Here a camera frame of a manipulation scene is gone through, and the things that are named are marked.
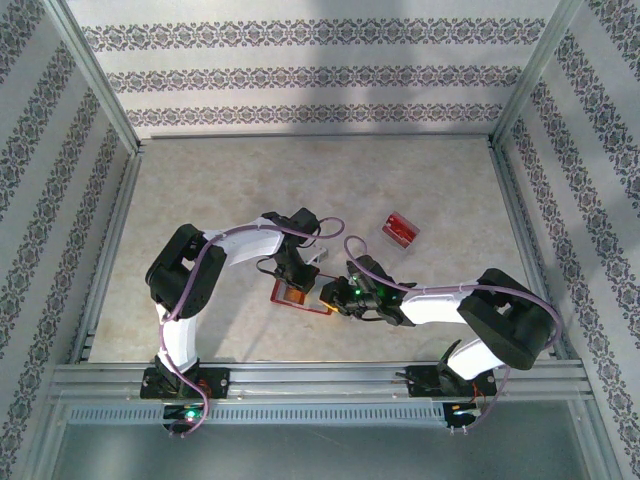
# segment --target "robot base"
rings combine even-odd
[[[412,398],[442,398],[442,397],[473,397],[473,384],[478,390],[490,397],[496,394],[496,383],[493,371],[488,370],[468,382],[459,382],[455,385],[451,379],[445,383],[442,372],[438,367],[431,365],[411,365],[405,368],[404,375],[407,379],[407,391]]]
[[[171,373],[157,355],[154,363],[154,367],[144,371],[140,398],[144,400],[199,400],[202,398],[198,392]],[[209,398],[217,399],[227,398],[230,372],[228,368],[200,367],[198,361],[183,375],[201,387]]]

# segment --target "marble floor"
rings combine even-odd
[[[318,217],[343,218],[349,233],[372,240],[371,255],[397,281],[458,284],[498,267],[525,283],[482,138],[155,140],[144,150],[92,362],[154,356],[157,316],[144,275],[187,222],[224,229],[305,206]],[[377,229],[394,210],[421,229],[404,257],[376,243]],[[344,274],[342,239],[320,244],[329,250],[322,272]],[[454,340],[474,336],[465,325],[392,327],[275,305],[269,301],[273,279],[254,264],[222,272],[199,320],[203,361],[433,360]]]

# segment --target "white arm segment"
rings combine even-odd
[[[270,220],[258,218],[248,225],[275,225]],[[216,235],[222,233],[220,230],[207,230],[204,236],[207,240],[211,240]],[[263,257],[273,255],[278,251],[282,244],[284,233],[273,230],[249,230],[229,235],[215,245],[224,249],[227,254],[225,267],[236,263],[244,262],[255,257]],[[160,319],[166,313],[166,310],[156,305],[156,310]],[[180,372],[185,372],[198,361],[198,353],[196,351],[196,321],[198,315],[190,318],[182,318],[177,322],[169,322],[165,325],[164,342],[167,346],[167,352],[171,356],[176,367]],[[160,351],[158,357],[162,363],[171,370],[168,365],[166,355]]]
[[[472,292],[449,295],[430,295],[411,292],[404,297],[400,309],[416,325],[431,322],[466,323],[457,309],[460,302]],[[503,363],[479,338],[458,348],[447,362],[449,367],[465,380],[472,380],[482,372]]]

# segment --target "cable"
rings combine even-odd
[[[476,382],[473,382],[473,392],[474,392],[473,400],[479,399],[480,395],[482,395],[482,408],[485,408],[487,406],[487,396],[484,394],[482,390],[478,388],[478,386],[476,385]]]
[[[544,300],[542,300],[541,298],[538,298],[537,296],[527,293],[527,292],[522,292],[520,290],[516,290],[513,288],[507,288],[507,287],[499,287],[499,286],[493,286],[493,285],[450,285],[450,286],[445,286],[445,287],[425,287],[425,288],[409,288],[409,287],[404,287],[402,285],[398,285],[397,283],[391,282],[385,278],[382,278],[378,275],[376,275],[375,273],[367,270],[364,266],[362,266],[360,264],[360,262],[358,262],[355,258],[355,256],[351,253],[351,251],[349,250],[349,240],[359,240],[360,243],[362,244],[362,246],[364,247],[364,252],[365,254],[367,253],[367,244],[365,243],[365,241],[356,236],[356,235],[349,235],[344,239],[344,250],[347,253],[347,257],[349,257],[349,260],[351,260],[353,262],[353,264],[358,267],[358,269],[363,272],[364,274],[368,275],[370,278],[372,278],[373,280],[376,280],[384,285],[388,285],[389,287],[395,288],[397,290],[403,291],[403,292],[422,292],[424,294],[450,294],[450,293],[458,293],[458,292],[469,292],[469,291],[473,291],[473,290],[486,290],[489,292],[500,292],[500,293],[506,293],[508,295],[513,295],[516,297],[520,297],[520,298],[524,298],[525,300],[529,300],[530,302],[535,303],[536,305],[542,307],[549,315],[551,315],[551,318],[553,319],[553,321],[556,324],[556,330],[555,333],[553,335],[553,337],[551,337],[547,343],[544,345],[544,348],[547,349],[549,348],[551,345],[553,345],[556,341],[558,341],[560,339],[560,336],[562,335],[562,329],[563,329],[563,325],[562,325],[562,319],[560,318],[560,315],[558,314],[558,312],[556,312],[556,310],[549,305],[547,302],[545,302]],[[502,394],[502,390],[504,390],[505,385],[507,384],[507,380],[509,379],[509,373],[511,372],[511,368],[508,365],[506,366],[506,370],[504,372],[504,377],[502,379],[502,383],[500,384],[500,387],[498,388],[496,394],[494,395],[493,399],[491,400],[491,402],[489,403],[489,405],[487,406],[487,408],[484,410],[484,412],[482,412],[482,414],[480,414],[480,416],[476,419],[475,422],[473,422],[471,424],[471,426],[469,426],[467,428],[467,430],[470,430],[472,428],[477,427],[480,423],[482,423],[482,421],[484,421],[484,419],[489,415],[489,413],[491,412],[491,410],[493,410],[494,405],[496,404],[496,402],[498,401],[498,397],[500,397],[500,395]]]
[[[206,393],[208,397],[213,396],[213,390],[211,390],[211,387],[204,379],[200,379],[198,386],[204,390],[204,393]]]
[[[502,382],[500,382],[498,391],[489,402],[489,405],[487,406],[487,408],[485,408],[484,411],[480,414],[480,416],[476,418],[476,420],[467,427],[467,430],[474,429],[478,425],[480,425],[489,416],[489,414],[491,413],[491,410],[493,410],[493,407],[495,407],[496,403],[498,402],[498,398],[500,397],[500,395],[502,394],[502,391],[504,390],[504,386],[507,384],[507,380],[509,380],[509,374],[511,373],[511,367],[509,365],[505,365],[505,367],[506,368],[504,370],[504,377],[502,377]]]
[[[542,307],[549,315],[551,315],[551,318],[556,324],[556,331],[553,337],[549,341],[547,341],[544,348],[549,348],[556,341],[558,341],[560,339],[560,335],[562,335],[562,320],[560,319],[560,315],[558,315],[558,312],[556,312],[555,309],[551,305],[549,305],[547,302],[536,297],[531,293],[523,292],[521,290],[516,290],[515,288],[499,287],[499,286],[493,286],[493,285],[478,285],[478,284],[449,285],[445,287],[424,287],[424,288],[404,287],[402,285],[398,285],[397,283],[391,282],[385,278],[382,278],[376,275],[375,273],[367,270],[364,266],[362,266],[360,262],[356,260],[355,256],[349,250],[349,240],[359,240],[364,246],[365,253],[367,252],[367,244],[362,238],[356,235],[349,235],[347,238],[344,239],[344,249],[345,249],[345,252],[347,252],[347,257],[349,257],[349,260],[351,260],[353,264],[356,267],[358,267],[358,269],[361,272],[368,275],[369,277],[371,277],[373,280],[376,280],[377,282],[383,283],[384,285],[388,285],[391,288],[395,288],[396,290],[400,290],[403,292],[422,292],[424,294],[429,294],[429,293],[448,294],[448,293],[458,293],[458,292],[470,292],[470,291],[472,292],[474,290],[487,290],[489,292],[506,293],[508,295],[513,295],[514,297],[524,298],[525,300],[528,300],[532,303],[535,303],[539,307]]]
[[[322,227],[321,227],[320,225],[318,225],[317,230],[316,230],[315,232],[313,232],[313,234],[314,234],[314,235],[320,235],[321,233],[322,233]],[[309,247],[313,247],[313,245],[316,243],[316,241],[317,241],[317,240],[318,240],[318,239],[317,239],[317,238],[315,238],[315,239],[313,240],[313,242],[311,242],[309,245],[302,245],[302,246],[300,246],[300,247],[298,247],[298,248],[300,249],[300,248],[309,248]]]
[[[198,385],[196,385],[191,380],[189,380],[187,377],[185,377],[180,372],[178,367],[176,367],[175,363],[173,362],[173,359],[169,355],[169,351],[167,349],[167,345],[166,345],[166,343],[164,341],[164,326],[168,322],[176,320],[178,318],[178,316],[180,315],[180,312],[182,311],[182,308],[184,307],[184,304],[187,301],[187,297],[189,296],[189,293],[191,292],[191,289],[193,288],[193,284],[195,282],[196,275],[198,273],[198,270],[200,269],[200,265],[202,264],[202,260],[204,259],[204,256],[207,253],[207,250],[209,250],[209,248],[211,248],[212,245],[214,245],[217,241],[221,240],[224,237],[227,237],[229,235],[234,235],[234,234],[240,233],[240,232],[247,232],[247,231],[250,231],[250,230],[271,230],[271,231],[274,231],[274,232],[288,233],[290,235],[295,235],[295,236],[302,237],[302,238],[321,239],[321,240],[329,240],[331,238],[336,238],[340,234],[342,234],[342,232],[344,232],[345,223],[344,223],[344,221],[342,219],[340,219],[338,217],[326,217],[326,218],[323,218],[322,220],[320,220],[320,223],[323,223],[323,222],[326,222],[326,221],[338,222],[340,224],[340,228],[338,229],[337,232],[332,233],[330,235],[309,235],[307,233],[297,232],[296,230],[292,230],[290,228],[285,228],[285,227],[279,227],[277,225],[256,225],[256,224],[241,225],[239,227],[231,228],[231,229],[227,230],[224,233],[216,235],[215,237],[213,237],[211,240],[209,240],[202,247],[202,250],[200,250],[200,253],[198,254],[198,257],[196,258],[196,260],[195,260],[195,262],[193,264],[193,268],[191,269],[191,273],[189,274],[189,279],[187,280],[187,284],[185,285],[184,290],[182,291],[182,295],[180,295],[180,299],[178,300],[178,303],[176,304],[175,308],[167,316],[165,316],[165,318],[160,320],[160,328],[158,330],[158,333],[160,335],[160,352],[166,358],[167,363],[169,364],[169,367],[170,367],[169,370],[171,370],[171,372],[174,375],[176,375],[183,383],[187,384],[195,392],[197,392],[202,397],[202,401],[203,401],[202,416],[200,417],[200,420],[193,427],[191,427],[189,430],[187,430],[186,432],[180,434],[180,436],[182,438],[185,438],[187,435],[191,435],[198,428],[200,428],[200,426],[202,426],[202,424],[205,422],[205,420],[209,416],[209,406],[210,406],[209,405],[209,397],[207,396],[207,394],[204,392],[204,390],[202,388],[200,388]],[[177,423],[184,423],[184,422],[178,421],[178,422],[174,423],[173,426],[177,425]]]
[[[272,257],[270,257],[270,256],[269,256],[269,257],[261,258],[260,260],[258,260],[258,261],[256,262],[256,268],[258,269],[258,271],[259,271],[260,273],[266,273],[267,275],[271,275],[273,278],[276,278],[276,274],[275,274],[275,273],[273,273],[271,270],[265,270],[264,268],[260,268],[260,264],[261,264],[262,262],[266,262],[267,260],[271,260],[271,258],[272,258]]]
[[[478,387],[476,387],[476,382],[473,382],[471,386],[473,387],[473,397],[471,397],[471,400],[467,403],[473,403],[473,401],[478,398]]]

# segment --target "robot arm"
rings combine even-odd
[[[279,226],[307,234],[319,228],[315,215],[300,209],[291,218],[275,212],[265,213],[247,225],[256,227]],[[162,320],[173,311],[185,289],[191,270],[185,263],[192,262],[204,245],[223,231],[200,231],[191,224],[178,228],[147,272],[146,282],[151,298]],[[307,293],[314,285],[319,270],[308,265],[298,253],[305,240],[295,235],[271,229],[249,229],[223,238],[211,246],[203,257],[193,287],[175,322],[163,329],[167,353],[158,353],[160,362],[171,370],[167,354],[180,372],[189,370],[198,361],[195,345],[198,313],[205,307],[224,266],[235,265],[256,257],[272,257],[277,264],[273,275],[297,290]]]
[[[375,276],[395,283],[369,255],[356,260]],[[498,269],[487,270],[478,279],[477,290],[448,294],[424,293],[415,283],[398,284],[410,292],[398,290],[373,279],[351,261],[347,262],[347,270],[350,280],[339,277],[327,284],[320,296],[338,313],[368,320],[365,314],[375,311],[377,319],[394,326],[467,323],[479,338],[450,357],[448,352],[444,360],[448,373],[460,380],[472,380],[503,364],[530,369],[553,331],[553,318],[539,305],[517,295],[481,290],[481,286],[493,286],[531,294]]]

